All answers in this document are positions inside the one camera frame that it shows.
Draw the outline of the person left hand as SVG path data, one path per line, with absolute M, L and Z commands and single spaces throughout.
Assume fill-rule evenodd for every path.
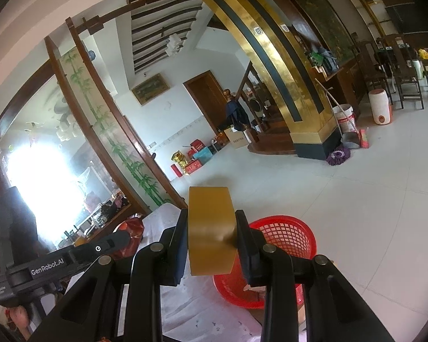
M 25 341 L 28 341 L 31 337 L 31 333 L 28 330 L 30 321 L 27 314 L 27 310 L 23 306 L 11 307 L 7 309 L 7 315 L 11 318 L 11 321 L 19 330 Z

